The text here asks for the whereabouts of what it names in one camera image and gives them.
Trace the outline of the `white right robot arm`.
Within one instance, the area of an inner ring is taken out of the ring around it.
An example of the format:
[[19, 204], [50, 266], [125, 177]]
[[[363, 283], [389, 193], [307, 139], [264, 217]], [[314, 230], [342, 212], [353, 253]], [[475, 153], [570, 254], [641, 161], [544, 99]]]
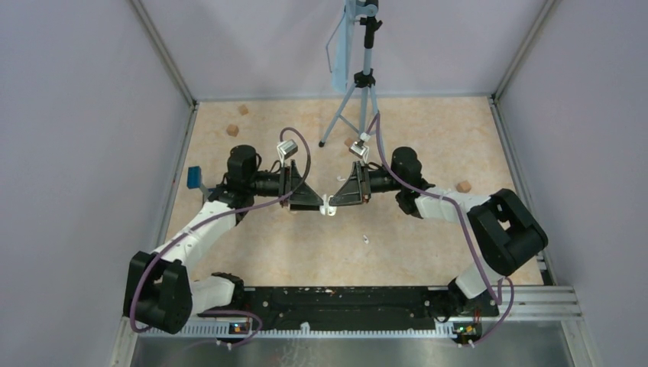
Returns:
[[418, 219], [458, 223], [476, 259], [449, 285], [448, 304], [470, 314], [488, 286], [512, 275], [549, 243], [542, 226], [509, 189], [490, 196], [442, 190], [423, 179], [422, 164], [410, 147], [396, 148], [390, 166], [356, 161], [346, 182], [327, 200], [329, 208], [367, 203], [374, 193], [395, 192], [399, 208]]

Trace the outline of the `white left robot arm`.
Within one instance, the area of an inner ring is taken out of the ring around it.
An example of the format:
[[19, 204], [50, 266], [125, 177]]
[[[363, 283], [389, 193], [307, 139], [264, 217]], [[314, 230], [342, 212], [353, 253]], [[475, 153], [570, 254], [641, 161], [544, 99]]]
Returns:
[[155, 328], [178, 333], [187, 320], [214, 307], [235, 316], [245, 296], [228, 275], [190, 281], [190, 273], [215, 242], [234, 229], [248, 212], [263, 208], [255, 198], [267, 197], [290, 211], [324, 212], [325, 200], [306, 183], [292, 156], [294, 140], [277, 145], [277, 171], [260, 170], [260, 155], [250, 145], [230, 151], [223, 181], [208, 190], [199, 212], [171, 240], [153, 252], [137, 252], [128, 266], [123, 314], [137, 333]]

